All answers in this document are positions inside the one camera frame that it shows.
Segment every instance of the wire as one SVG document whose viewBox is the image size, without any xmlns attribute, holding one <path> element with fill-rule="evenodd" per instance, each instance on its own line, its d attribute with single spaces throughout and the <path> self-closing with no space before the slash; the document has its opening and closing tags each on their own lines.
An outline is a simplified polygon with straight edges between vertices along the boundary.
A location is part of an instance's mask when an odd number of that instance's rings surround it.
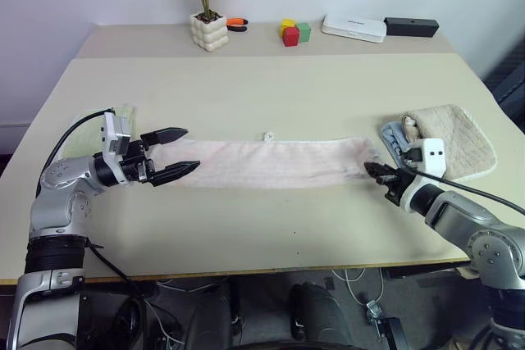
<svg viewBox="0 0 525 350">
<path fill-rule="evenodd" d="M 106 113 L 106 112 L 111 112 L 113 115 L 115 115 L 115 110 L 113 110 L 112 108 L 108 108 L 108 109 L 103 110 L 103 111 L 94 112 L 93 114 L 89 114 L 89 115 L 83 117 L 82 119 L 78 120 L 69 129 L 67 129 L 66 132 L 58 140 L 57 144 L 55 145 L 55 148 L 53 148 L 51 153 L 49 153 L 48 159 L 46 160 L 45 164 L 43 165 L 42 171 L 40 171 L 40 175 L 42 175 L 42 173 L 46 170 L 46 168 L 48 168 L 49 165 L 51 165 L 51 163 L 53 162 L 53 159 L 57 155 L 58 150 L 60 149 L 60 147 L 64 144 L 64 142 L 66 141 L 67 137 L 69 137 L 70 134 L 73 133 L 73 131 L 75 131 L 75 129 L 77 127 L 79 127 L 80 125 L 82 125 L 83 123 L 87 122 L 90 119 L 93 119 L 93 118 L 96 118 L 98 116 L 104 115 L 104 113 Z M 40 178 L 39 178 L 39 180 L 38 180 L 38 182 L 36 184 L 36 197 L 38 197 L 39 194 L 40 194 Z"/>
<path fill-rule="evenodd" d="M 482 350 L 488 350 L 489 346 L 492 343 L 492 340 L 494 340 L 494 334 L 492 332 L 490 332 L 486 336 L 485 341 L 483 342 Z"/>
<path fill-rule="evenodd" d="M 362 268 L 362 269 L 361 269 L 361 272 L 359 272 L 359 275 L 357 275 L 357 276 L 356 276 L 355 278 L 353 278 L 353 279 L 348 279 L 348 281 L 349 281 L 349 282 L 357 282 L 358 280 L 360 280 L 360 279 L 363 277 L 363 275 L 364 275 L 364 271 L 365 271 L 365 270 L 366 270 L 366 268 Z M 331 270 L 331 273 L 334 274 L 334 276 L 335 276 L 337 279 L 342 280 L 342 281 L 344 281 L 344 282 L 347 281 L 347 279 L 342 278 L 342 277 L 340 277 L 339 275 L 337 275 L 337 272 L 335 272 L 334 270 Z"/>
<path fill-rule="evenodd" d="M 174 290 L 174 291 L 179 291 L 181 293 L 196 293 L 196 292 L 198 292 L 200 290 L 209 289 L 210 287 L 217 286 L 217 285 L 219 285 L 221 283 L 224 283 L 224 282 L 226 282 L 228 280 L 229 277 L 230 276 L 227 276 L 225 279 L 221 280 L 220 282 L 205 284 L 204 286 L 199 286 L 199 287 L 196 287 L 194 289 L 181 289 L 181 288 L 175 287 L 175 286 L 168 286 L 165 283 L 161 283 L 159 281 L 157 281 L 157 286 L 158 287 L 162 287 L 163 289 L 170 289 L 170 290 Z"/>
<path fill-rule="evenodd" d="M 155 305 L 154 303 L 149 303 L 152 307 L 154 307 L 155 309 L 158 309 L 159 311 L 163 311 L 164 313 L 166 313 L 169 317 L 171 317 L 173 319 L 173 321 L 175 321 L 175 323 L 179 324 L 179 320 L 175 317 L 175 315 L 173 313 L 171 313 L 170 311 L 168 311 L 167 309 L 164 309 L 163 307 L 160 307 L 158 305 Z"/>
<path fill-rule="evenodd" d="M 180 343 L 171 343 L 171 340 L 166 338 L 166 350 L 178 350 Z"/>
<path fill-rule="evenodd" d="M 379 302 L 381 300 L 381 298 L 383 298 L 383 293 L 385 292 L 385 281 L 383 280 L 383 271 L 381 270 L 381 268 L 379 268 L 379 276 L 381 277 L 381 291 L 380 291 L 379 295 L 377 296 L 377 298 L 375 298 L 373 300 L 375 302 Z M 354 299 L 354 301 L 357 302 L 362 307 L 366 306 L 367 304 L 359 301 L 359 299 L 355 296 L 354 291 L 352 291 L 352 286 L 350 286 L 350 280 L 348 279 L 348 271 L 347 270 L 345 270 L 345 282 L 346 282 L 346 288 L 348 289 L 348 291 L 349 291 L 350 295 L 352 296 L 352 298 Z"/>
<path fill-rule="evenodd" d="M 158 316 L 158 314 L 157 314 L 157 312 L 155 311 L 155 308 L 152 306 L 152 304 L 149 303 L 149 301 L 147 301 L 147 300 L 145 300 L 145 299 L 144 299 L 144 302 L 146 303 L 146 305 L 149 306 L 149 309 L 151 309 L 151 311 L 153 312 L 153 314 L 155 315 L 155 317 L 157 317 L 158 325 L 161 327 L 161 331 L 162 331 L 162 333 L 164 334 L 164 336 L 166 336 L 166 338 L 169 339 L 169 340 L 171 340 L 172 342 L 175 342 L 175 343 L 178 343 L 178 344 L 182 344 L 182 345 L 184 345 L 184 344 L 185 344 L 184 342 L 181 342 L 179 339 L 172 338 L 172 337 L 166 332 L 166 330 L 164 329 L 164 325 L 162 325 L 161 318 Z"/>
<path fill-rule="evenodd" d="M 482 190 L 470 188 L 470 187 L 465 186 L 463 184 L 457 184 L 457 183 L 455 183 L 455 182 L 453 182 L 451 180 L 445 180 L 445 179 L 441 178 L 440 176 L 434 176 L 434 175 L 427 174 L 425 172 L 421 172 L 421 171 L 415 170 L 414 168 L 412 168 L 410 166 L 406 166 L 406 167 L 404 167 L 404 169 L 406 169 L 408 172 L 412 172 L 413 175 L 424 176 L 425 178 L 428 178 L 430 180 L 436 180 L 437 182 L 441 182 L 442 184 L 448 184 L 449 186 L 453 186 L 453 187 L 455 187 L 457 189 L 464 190 L 465 192 L 474 193 L 474 194 L 477 194 L 477 195 L 482 196 L 484 198 L 489 198 L 490 200 L 499 202 L 500 204 L 503 204 L 503 205 L 505 205 L 505 206 L 507 206 L 507 207 L 509 207 L 511 209 L 514 209 L 515 211 L 518 211 L 522 215 L 525 215 L 525 209 L 521 208 L 519 205 L 514 204 L 511 201 L 508 201 L 508 200 L 505 200 L 504 198 L 495 196 L 494 194 L 490 194 L 490 193 L 484 192 Z"/>
<path fill-rule="evenodd" d="M 112 264 L 106 257 L 104 257 L 100 252 L 97 250 L 97 247 L 91 243 L 91 241 L 87 242 L 87 247 L 93 252 L 93 254 L 106 266 L 108 266 L 113 272 L 115 272 L 117 275 L 121 277 L 133 290 L 133 293 L 135 293 L 135 298 L 139 301 L 140 304 L 140 314 L 142 315 L 142 348 L 143 350 L 146 350 L 148 348 L 148 314 L 146 312 L 146 300 L 144 299 L 144 296 L 140 292 L 139 288 L 136 286 L 135 283 L 133 283 L 133 280 L 131 280 L 124 272 L 119 270 L 114 264 Z"/>
<path fill-rule="evenodd" d="M 470 346 L 468 346 L 468 350 L 474 350 L 490 329 L 491 327 L 489 325 L 486 325 L 481 331 L 479 331 L 470 343 Z"/>
<path fill-rule="evenodd" d="M 240 326 L 240 337 L 239 337 L 239 343 L 237 344 L 237 346 L 240 346 L 242 343 L 243 343 L 243 326 L 241 325 Z"/>
</svg>

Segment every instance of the white plant pot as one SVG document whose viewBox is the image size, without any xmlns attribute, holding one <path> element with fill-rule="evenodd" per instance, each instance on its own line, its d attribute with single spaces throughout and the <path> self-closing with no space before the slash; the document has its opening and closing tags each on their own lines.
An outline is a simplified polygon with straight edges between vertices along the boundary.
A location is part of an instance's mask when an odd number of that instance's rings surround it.
<svg viewBox="0 0 525 350">
<path fill-rule="evenodd" d="M 198 14 L 189 16 L 191 24 L 191 35 L 194 41 L 206 51 L 213 52 L 216 49 L 228 44 L 228 29 L 226 28 L 226 17 L 222 16 L 218 20 L 205 24 L 195 18 Z"/>
</svg>

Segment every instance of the white power bank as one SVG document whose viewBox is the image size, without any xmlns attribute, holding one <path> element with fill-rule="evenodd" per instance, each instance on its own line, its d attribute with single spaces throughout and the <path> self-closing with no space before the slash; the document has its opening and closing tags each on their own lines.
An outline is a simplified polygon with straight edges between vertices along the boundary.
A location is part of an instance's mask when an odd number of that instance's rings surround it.
<svg viewBox="0 0 525 350">
<path fill-rule="evenodd" d="M 322 22 L 321 31 L 351 39 L 382 43 L 386 36 L 386 24 L 380 20 L 368 20 L 357 16 L 328 14 Z"/>
</svg>

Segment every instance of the beige towel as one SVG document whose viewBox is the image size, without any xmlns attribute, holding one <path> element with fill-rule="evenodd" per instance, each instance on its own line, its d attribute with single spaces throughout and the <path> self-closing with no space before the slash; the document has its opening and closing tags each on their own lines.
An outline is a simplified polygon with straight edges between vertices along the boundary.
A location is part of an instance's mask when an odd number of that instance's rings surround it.
<svg viewBox="0 0 525 350">
<path fill-rule="evenodd" d="M 448 180 L 467 180 L 488 174 L 498 161 L 491 142 L 460 107 L 446 106 L 407 111 L 403 114 L 407 141 L 443 139 Z"/>
<path fill-rule="evenodd" d="M 366 137 L 331 141 L 194 141 L 177 139 L 153 147 L 164 168 L 200 160 L 174 186 L 217 189 L 314 189 L 369 178 L 365 161 L 379 155 Z"/>
</svg>

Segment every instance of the red cube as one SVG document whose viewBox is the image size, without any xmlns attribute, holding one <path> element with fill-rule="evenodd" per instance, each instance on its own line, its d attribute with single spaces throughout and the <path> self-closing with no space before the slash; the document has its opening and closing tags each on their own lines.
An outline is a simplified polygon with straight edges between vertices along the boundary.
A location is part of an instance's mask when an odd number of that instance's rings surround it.
<svg viewBox="0 0 525 350">
<path fill-rule="evenodd" d="M 285 43 L 285 47 L 293 47 L 299 44 L 299 29 L 286 28 L 282 34 L 282 41 Z"/>
</svg>

